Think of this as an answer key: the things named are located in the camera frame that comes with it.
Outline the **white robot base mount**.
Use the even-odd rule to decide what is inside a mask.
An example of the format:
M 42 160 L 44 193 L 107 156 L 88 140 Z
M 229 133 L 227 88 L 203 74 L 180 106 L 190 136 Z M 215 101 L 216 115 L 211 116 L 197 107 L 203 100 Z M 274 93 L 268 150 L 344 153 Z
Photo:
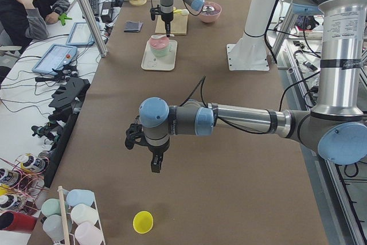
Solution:
M 266 32 L 279 0 L 251 0 L 242 38 L 227 45 L 231 71 L 268 71 Z

